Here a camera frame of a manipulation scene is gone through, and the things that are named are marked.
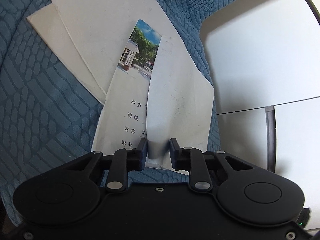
metal rivet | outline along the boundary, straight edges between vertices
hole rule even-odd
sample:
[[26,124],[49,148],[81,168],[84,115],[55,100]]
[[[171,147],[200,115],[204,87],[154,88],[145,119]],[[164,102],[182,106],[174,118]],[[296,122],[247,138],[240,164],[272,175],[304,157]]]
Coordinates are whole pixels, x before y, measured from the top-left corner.
[[122,188],[122,186],[123,186],[122,183],[119,181],[112,181],[107,184],[107,187],[109,189],[120,189]]
[[31,234],[30,232],[25,232],[23,233],[23,238],[25,240],[33,240],[33,234]]
[[199,181],[195,184],[197,189],[208,189],[211,185],[205,181]]
[[289,232],[286,234],[285,238],[287,240],[294,240],[296,238],[296,234],[295,234],[295,232]]

black device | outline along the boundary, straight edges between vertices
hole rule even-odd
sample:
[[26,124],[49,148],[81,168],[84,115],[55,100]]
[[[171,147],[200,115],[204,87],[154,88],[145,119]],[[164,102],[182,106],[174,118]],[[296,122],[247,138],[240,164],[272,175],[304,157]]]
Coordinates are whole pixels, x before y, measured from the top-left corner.
[[[302,190],[292,181],[223,151],[180,148],[175,170],[189,183],[132,183],[144,169],[147,141],[114,155],[91,152],[22,183],[13,203],[24,222],[3,239],[305,240],[295,222]],[[104,187],[104,171],[109,170]]]

tree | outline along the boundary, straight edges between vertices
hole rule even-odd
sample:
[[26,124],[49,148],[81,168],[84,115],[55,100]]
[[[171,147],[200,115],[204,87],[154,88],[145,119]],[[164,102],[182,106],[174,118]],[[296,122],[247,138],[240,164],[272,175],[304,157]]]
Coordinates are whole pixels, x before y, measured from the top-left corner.
[[130,40],[134,41],[138,45],[139,53],[136,54],[136,60],[141,65],[144,65],[147,61],[151,61],[152,63],[154,62],[158,45],[147,40],[143,32],[137,27],[133,29]]

fabric pattern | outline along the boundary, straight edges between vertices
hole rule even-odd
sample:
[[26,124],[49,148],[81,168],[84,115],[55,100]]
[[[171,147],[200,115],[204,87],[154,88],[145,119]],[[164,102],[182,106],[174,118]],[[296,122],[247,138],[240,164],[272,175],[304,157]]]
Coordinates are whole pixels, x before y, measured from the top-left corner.
[[[212,84],[199,37],[201,22],[234,0],[157,0],[197,68]],[[26,17],[50,0],[0,0],[0,192],[15,225],[15,188],[90,151],[102,105],[41,40]],[[208,150],[219,149],[213,104]],[[188,177],[146,168],[130,182],[182,182]]]

blue fabric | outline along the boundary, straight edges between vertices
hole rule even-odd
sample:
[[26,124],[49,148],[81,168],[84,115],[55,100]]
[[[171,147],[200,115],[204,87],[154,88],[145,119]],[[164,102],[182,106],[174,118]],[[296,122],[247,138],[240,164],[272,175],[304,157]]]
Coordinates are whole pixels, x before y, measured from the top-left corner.
[[[199,38],[201,22],[234,0],[157,0],[201,73],[212,83]],[[15,188],[90,151],[102,105],[57,59],[26,17],[50,0],[0,0],[0,192],[14,224]],[[215,104],[208,149],[220,146]],[[145,169],[129,181],[181,182],[187,176]]]

